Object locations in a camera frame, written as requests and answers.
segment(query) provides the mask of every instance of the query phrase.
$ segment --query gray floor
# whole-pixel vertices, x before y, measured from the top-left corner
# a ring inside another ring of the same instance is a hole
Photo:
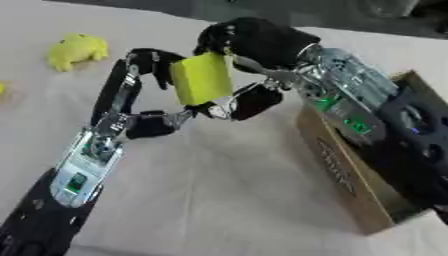
[[[341,28],[409,36],[443,38],[431,19],[380,19],[368,0],[49,0],[160,11],[176,16],[225,21],[241,16],[268,18],[292,26]]]

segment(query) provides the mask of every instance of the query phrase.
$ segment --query cardboard box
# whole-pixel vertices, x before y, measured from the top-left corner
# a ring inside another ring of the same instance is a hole
[[[365,234],[393,227],[423,213],[369,168],[314,109],[305,107],[297,125],[316,159],[335,181],[341,201]]]

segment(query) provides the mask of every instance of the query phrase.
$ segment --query robotic hand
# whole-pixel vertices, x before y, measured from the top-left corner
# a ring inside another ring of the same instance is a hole
[[[316,36],[257,18],[208,27],[199,37],[195,54],[213,51],[230,55],[237,69],[267,78],[236,91],[223,105],[185,106],[174,114],[162,110],[134,114],[132,105],[142,89],[141,75],[153,74],[165,90],[172,84],[170,64],[184,57],[156,49],[131,51],[115,64],[90,125],[3,223],[0,255],[64,255],[98,200],[104,179],[120,159],[124,138],[169,135],[198,113],[245,120],[280,103],[282,93],[291,89],[331,121],[389,184],[416,205],[435,209],[444,219],[448,164],[437,147],[428,149],[428,137],[421,136],[434,131],[425,129],[422,122],[412,125],[409,121],[426,116],[419,112],[420,107],[409,104],[412,92],[351,54],[324,48],[319,41]],[[423,104],[418,97],[412,101]],[[406,125],[397,123],[401,119]],[[439,147],[448,150],[445,144]]]
[[[281,101],[279,89],[294,88],[386,182],[448,223],[447,105],[435,93],[395,84],[319,41],[266,20],[238,18],[204,30],[194,53],[230,55],[237,69],[266,75],[264,83],[244,88],[229,101],[230,119],[261,113]]]
[[[0,255],[64,255],[103,189],[103,181],[120,159],[124,139],[168,135],[193,116],[192,110],[132,113],[140,75],[153,74],[160,87],[171,83],[170,63],[182,56],[135,49],[116,62],[84,127],[61,162],[29,190],[0,227]]]

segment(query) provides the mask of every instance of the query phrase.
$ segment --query black robotic finger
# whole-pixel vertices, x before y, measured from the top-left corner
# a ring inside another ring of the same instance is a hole
[[[231,113],[231,118],[242,121],[279,104],[283,100],[283,94],[277,90],[269,90],[262,85],[257,85],[247,90],[236,98],[237,107]]]
[[[264,68],[293,68],[297,55],[307,46],[318,43],[319,37],[260,18],[238,18],[205,29],[194,53],[211,50],[232,53],[259,62]]]
[[[100,95],[93,108],[92,117],[90,119],[90,125],[95,126],[98,121],[102,118],[103,114],[110,110],[112,102],[115,100],[115,96],[120,90],[120,86],[123,83],[127,74],[126,62],[124,60],[118,60],[115,63],[106,83],[104,84]],[[136,79],[136,83],[133,90],[128,95],[121,112],[131,113],[132,105],[137,98],[140,90],[142,88],[142,83],[140,79]]]
[[[209,109],[213,106],[216,106],[215,103],[209,101],[200,105],[195,105],[195,106],[185,106],[186,110],[191,110],[193,111],[193,116],[196,117],[198,114],[203,114],[204,116],[208,117],[208,118],[213,118],[213,115],[210,114]]]
[[[172,134],[176,129],[164,118],[164,111],[154,110],[142,112],[134,125],[126,131],[129,139],[153,138]]]
[[[160,88],[166,90],[168,84],[173,84],[170,75],[170,65],[185,57],[153,48],[137,48],[128,54],[129,64],[135,64],[139,68],[141,75],[152,73]]]

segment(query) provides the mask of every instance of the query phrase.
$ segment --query yellow toy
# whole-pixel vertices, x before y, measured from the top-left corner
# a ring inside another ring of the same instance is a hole
[[[5,83],[0,81],[0,95],[3,95],[5,93]]]
[[[171,65],[170,73],[183,105],[200,105],[232,95],[232,82],[224,56],[207,52]]]
[[[73,62],[101,60],[108,56],[107,42],[84,34],[68,34],[48,52],[48,64],[59,72],[73,70]]]

